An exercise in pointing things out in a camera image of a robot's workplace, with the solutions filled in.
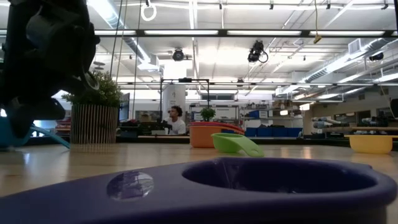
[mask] teal object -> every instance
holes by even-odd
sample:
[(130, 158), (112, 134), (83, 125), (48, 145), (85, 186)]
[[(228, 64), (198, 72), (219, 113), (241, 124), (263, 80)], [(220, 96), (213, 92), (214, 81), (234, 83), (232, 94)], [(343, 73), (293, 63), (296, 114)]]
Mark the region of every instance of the teal object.
[(9, 120), (5, 117), (0, 117), (0, 147), (20, 147), (26, 144), (31, 137), (32, 133), (34, 131), (43, 133), (47, 136), (50, 136), (52, 139), (56, 140), (63, 146), (67, 147), (70, 149), (70, 144), (69, 142), (63, 140), (60, 136), (57, 136), (56, 134), (52, 134), (42, 128), (36, 127), (32, 124), (32, 127), (30, 127), (29, 132), (26, 134), (24, 138), (17, 138), (12, 134), (11, 131), (11, 125), (9, 123)]
[(240, 134), (212, 134), (214, 147), (220, 152), (237, 153), (243, 150), (251, 157), (264, 157), (264, 152), (252, 140)]

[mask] man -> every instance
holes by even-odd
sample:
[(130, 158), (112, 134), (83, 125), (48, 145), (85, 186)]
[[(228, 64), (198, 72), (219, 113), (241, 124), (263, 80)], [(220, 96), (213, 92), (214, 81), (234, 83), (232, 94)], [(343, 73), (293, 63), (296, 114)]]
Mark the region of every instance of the man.
[(179, 135), (186, 133), (185, 123), (180, 118), (182, 116), (182, 110), (179, 106), (172, 106), (169, 111), (169, 118), (166, 118), (167, 124), (171, 125), (173, 128), (170, 130), (170, 135)]

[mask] black hair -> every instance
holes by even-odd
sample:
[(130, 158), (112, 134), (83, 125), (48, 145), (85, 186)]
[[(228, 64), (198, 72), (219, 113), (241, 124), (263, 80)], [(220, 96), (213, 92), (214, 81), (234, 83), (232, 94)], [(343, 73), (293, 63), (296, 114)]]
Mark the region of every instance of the black hair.
[(182, 116), (182, 109), (179, 106), (172, 106), (172, 109), (175, 109), (178, 113), (178, 116)]

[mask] white cylinder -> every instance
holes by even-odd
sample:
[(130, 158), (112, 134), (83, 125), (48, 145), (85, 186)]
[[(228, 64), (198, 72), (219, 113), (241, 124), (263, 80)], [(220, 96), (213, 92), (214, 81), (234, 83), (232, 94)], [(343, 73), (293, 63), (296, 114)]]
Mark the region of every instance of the white cylinder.
[(185, 120), (185, 85), (169, 85), (163, 91), (163, 119), (169, 117), (169, 110), (172, 106), (179, 106), (182, 109), (182, 119)]

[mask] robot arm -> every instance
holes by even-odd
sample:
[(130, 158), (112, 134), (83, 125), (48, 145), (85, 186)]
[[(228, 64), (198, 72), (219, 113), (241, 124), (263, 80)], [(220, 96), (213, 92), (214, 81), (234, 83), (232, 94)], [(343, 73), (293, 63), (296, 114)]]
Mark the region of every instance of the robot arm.
[(98, 89), (89, 69), (100, 38), (85, 0), (10, 2), (0, 107), (22, 138), (36, 119), (63, 119), (65, 110), (51, 98), (58, 91), (80, 95)]

